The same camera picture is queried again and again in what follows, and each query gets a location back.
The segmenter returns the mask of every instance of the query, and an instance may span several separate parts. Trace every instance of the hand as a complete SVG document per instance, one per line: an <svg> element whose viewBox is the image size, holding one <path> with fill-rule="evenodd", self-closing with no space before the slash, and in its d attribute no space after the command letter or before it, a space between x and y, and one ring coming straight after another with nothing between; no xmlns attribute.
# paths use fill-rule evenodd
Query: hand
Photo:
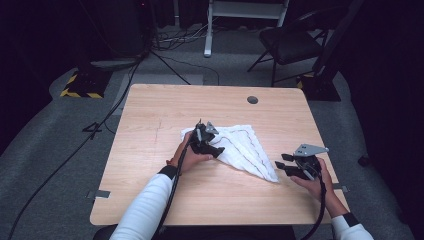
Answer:
<svg viewBox="0 0 424 240"><path fill-rule="evenodd" d="M334 193L333 181L331 180L327 165L325 165L325 162L322 158L318 158L318 161L321 165L322 181L324 182L325 188L327 189L327 193L325 194L325 205L328 213L332 218L348 213L346 207ZM311 181L304 180L296 176L291 176L290 179L299 186L306 188L315 199L321 201L321 185L318 178L315 178L313 181Z"/></svg>
<svg viewBox="0 0 424 240"><path fill-rule="evenodd" d="M328 172L327 165L325 165L324 159L317 158L321 165L322 180L327 189L327 193L334 194L333 181L331 180L330 173ZM321 185L318 178L314 180L304 180L296 176L291 176L290 179L297 185L302 186L308 190L308 192L318 201L321 200Z"/></svg>
<svg viewBox="0 0 424 240"><path fill-rule="evenodd" d="M180 159L181 153L183 152L185 145L190 139L191 134L192 132L188 132L184 135L184 140L180 143L177 150L175 151L174 157L170 160L166 160L167 165L173 165L175 167L178 167L178 160ZM199 162L208 161L211 159L213 159L213 156L211 154L196 154L193 152L193 149L191 149L189 145L184 158L183 166L181 167L181 172L186 172L190 170L194 165Z"/></svg>

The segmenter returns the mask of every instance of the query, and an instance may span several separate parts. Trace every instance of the folded cloth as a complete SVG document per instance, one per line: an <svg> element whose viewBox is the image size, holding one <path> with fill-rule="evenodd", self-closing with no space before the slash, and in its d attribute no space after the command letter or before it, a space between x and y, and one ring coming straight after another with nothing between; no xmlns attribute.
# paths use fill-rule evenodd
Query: folded cloth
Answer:
<svg viewBox="0 0 424 240"><path fill-rule="evenodd" d="M181 138L191 130L193 128L182 130ZM278 182L277 174L251 125L216 127L216 130L219 134L209 144L216 148L225 147L218 160L267 181Z"/></svg>

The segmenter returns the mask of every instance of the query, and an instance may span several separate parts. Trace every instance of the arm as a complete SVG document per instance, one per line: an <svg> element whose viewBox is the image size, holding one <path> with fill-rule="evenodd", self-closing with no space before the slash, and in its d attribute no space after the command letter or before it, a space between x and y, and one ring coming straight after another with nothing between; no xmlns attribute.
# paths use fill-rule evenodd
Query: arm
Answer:
<svg viewBox="0 0 424 240"><path fill-rule="evenodd" d="M171 194L178 159L190 134L185 135L174 157L166 161L167 166L153 176L143 191L133 200L110 239L152 239ZM210 159L212 155L195 154L189 146L181 170L188 171L197 163Z"/></svg>
<svg viewBox="0 0 424 240"><path fill-rule="evenodd" d="M318 158L321 165L322 180L325 183L327 194L325 195L325 204L328 213L331 216L331 224L336 232L336 239L373 239L371 234L356 220L355 216L345 208L343 203L334 193L333 181L323 159ZM303 180L296 176L290 179L299 186L306 188L309 193L318 201L321 195L321 186L319 179L314 181Z"/></svg>

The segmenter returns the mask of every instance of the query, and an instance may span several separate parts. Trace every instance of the chair leg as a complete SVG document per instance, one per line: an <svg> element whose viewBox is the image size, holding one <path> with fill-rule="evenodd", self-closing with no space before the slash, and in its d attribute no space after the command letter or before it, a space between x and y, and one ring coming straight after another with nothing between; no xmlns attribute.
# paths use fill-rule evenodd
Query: chair leg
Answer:
<svg viewBox="0 0 424 240"><path fill-rule="evenodd" d="M275 81L275 71L277 70L277 62L274 60L274 63L272 65L272 80L271 80L271 87L274 87L274 81Z"/></svg>
<svg viewBox="0 0 424 240"><path fill-rule="evenodd" d="M247 69L247 72L250 72L250 70L252 70L256 66L256 64L258 64L262 60L262 58L265 57L267 53L268 51L265 51L264 53L262 53L262 55L258 58L258 60L256 60L256 62L249 69Z"/></svg>

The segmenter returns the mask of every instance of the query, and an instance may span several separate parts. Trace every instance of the black cuff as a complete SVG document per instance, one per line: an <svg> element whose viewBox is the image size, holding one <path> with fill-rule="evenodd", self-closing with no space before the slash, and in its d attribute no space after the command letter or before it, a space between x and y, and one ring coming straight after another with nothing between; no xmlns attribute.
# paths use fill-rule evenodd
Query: black cuff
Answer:
<svg viewBox="0 0 424 240"><path fill-rule="evenodd" d="M353 213L349 212L349 213L343 214L343 217L346 220L347 225L349 225L349 227L353 227L359 224L359 221L356 219Z"/></svg>
<svg viewBox="0 0 424 240"><path fill-rule="evenodd" d="M169 179L173 179L175 175L177 175L177 168L172 165L167 165L163 167L159 172L159 174L165 174L169 177Z"/></svg>

